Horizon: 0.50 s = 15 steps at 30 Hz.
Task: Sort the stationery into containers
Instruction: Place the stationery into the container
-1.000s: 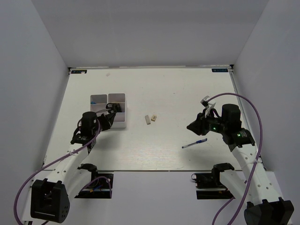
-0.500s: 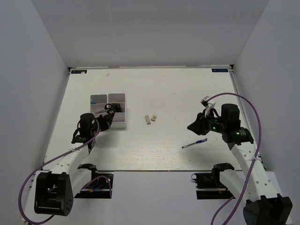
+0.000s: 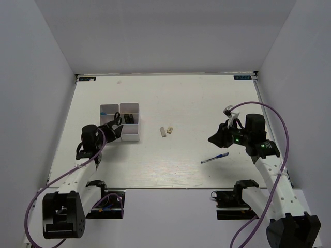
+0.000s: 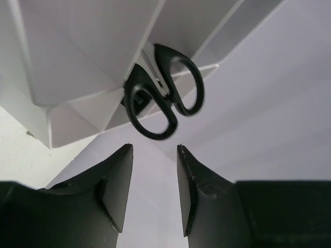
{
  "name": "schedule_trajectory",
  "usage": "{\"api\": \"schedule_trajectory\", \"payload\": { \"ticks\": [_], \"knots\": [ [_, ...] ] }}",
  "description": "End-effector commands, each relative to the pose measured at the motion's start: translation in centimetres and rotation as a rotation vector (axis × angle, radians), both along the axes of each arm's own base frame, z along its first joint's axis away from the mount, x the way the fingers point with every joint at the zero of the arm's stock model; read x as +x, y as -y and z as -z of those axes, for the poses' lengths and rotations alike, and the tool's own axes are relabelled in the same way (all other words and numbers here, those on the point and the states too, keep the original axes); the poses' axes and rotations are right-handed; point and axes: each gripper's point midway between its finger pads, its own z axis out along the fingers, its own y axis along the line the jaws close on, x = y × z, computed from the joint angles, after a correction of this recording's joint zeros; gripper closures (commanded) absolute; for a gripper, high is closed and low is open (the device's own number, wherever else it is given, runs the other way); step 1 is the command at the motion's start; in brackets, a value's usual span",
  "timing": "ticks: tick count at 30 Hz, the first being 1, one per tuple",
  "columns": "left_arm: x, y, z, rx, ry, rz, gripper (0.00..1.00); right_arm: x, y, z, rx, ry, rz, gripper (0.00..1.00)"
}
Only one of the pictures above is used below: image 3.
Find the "white eraser block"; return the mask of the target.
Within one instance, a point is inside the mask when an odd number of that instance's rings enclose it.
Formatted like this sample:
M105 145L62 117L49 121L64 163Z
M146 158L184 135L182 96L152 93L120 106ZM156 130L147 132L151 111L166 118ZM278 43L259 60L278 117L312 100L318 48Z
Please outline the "white eraser block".
M166 137L167 136L167 133L166 133L164 127L160 127L160 133L161 133L161 137Z

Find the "black handled scissors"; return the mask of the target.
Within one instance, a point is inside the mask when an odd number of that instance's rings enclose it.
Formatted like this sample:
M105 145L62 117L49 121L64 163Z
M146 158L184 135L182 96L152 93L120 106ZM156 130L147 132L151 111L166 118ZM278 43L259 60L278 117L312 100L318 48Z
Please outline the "black handled scissors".
M119 112L116 112L114 114L114 125L120 126L121 124L122 124L121 114Z

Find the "green highlighter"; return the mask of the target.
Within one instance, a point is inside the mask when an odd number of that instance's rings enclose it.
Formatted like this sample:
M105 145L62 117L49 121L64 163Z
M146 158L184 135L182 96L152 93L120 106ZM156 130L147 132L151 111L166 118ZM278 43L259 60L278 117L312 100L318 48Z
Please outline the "green highlighter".
M130 124L129 114L124 114L124 119L126 124Z

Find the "purple highlighter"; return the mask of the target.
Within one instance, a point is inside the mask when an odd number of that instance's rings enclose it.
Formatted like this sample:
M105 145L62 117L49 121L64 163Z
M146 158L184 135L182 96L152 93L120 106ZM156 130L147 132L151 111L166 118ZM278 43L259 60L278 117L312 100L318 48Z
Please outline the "purple highlighter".
M132 114L129 114L130 124L135 124L134 117Z

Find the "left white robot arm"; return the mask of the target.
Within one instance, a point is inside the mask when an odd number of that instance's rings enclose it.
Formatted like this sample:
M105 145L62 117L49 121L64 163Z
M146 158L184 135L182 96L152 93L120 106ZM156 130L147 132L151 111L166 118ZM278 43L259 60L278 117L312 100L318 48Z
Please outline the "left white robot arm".
M104 182L91 180L102 159L106 144L120 138L123 125L119 113L103 125L86 125L76 148L76 165L65 182L42 200L43 236L46 239L81 238L85 218L94 205L104 206L109 193Z

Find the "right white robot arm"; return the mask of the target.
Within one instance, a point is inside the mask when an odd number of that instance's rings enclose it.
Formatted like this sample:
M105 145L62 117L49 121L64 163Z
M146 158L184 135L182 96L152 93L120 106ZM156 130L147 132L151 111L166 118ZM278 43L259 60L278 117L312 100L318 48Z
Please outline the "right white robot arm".
M265 119L260 114L246 115L245 124L232 119L219 125L208 141L219 148L245 147L269 191L266 197L252 179L237 181L231 191L214 191L219 208L248 207L266 225L270 247L313 247L321 223L298 200L286 174L281 170L280 152L268 140Z

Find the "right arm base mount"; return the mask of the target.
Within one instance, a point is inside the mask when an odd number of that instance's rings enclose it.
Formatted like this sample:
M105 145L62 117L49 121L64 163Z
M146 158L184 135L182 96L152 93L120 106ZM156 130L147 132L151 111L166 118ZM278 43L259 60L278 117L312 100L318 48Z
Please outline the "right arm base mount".
M214 190L210 196L216 202L217 220L250 220L256 216L243 201L243 189L258 188L254 180L237 181L232 190Z

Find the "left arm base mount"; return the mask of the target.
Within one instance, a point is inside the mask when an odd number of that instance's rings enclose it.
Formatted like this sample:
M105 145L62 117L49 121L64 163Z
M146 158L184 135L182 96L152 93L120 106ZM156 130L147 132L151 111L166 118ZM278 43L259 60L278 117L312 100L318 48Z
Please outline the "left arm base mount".
M101 180L90 181L87 186L97 187L98 193L101 193L97 199L97 205L87 214L87 219L123 219L125 189L109 188Z

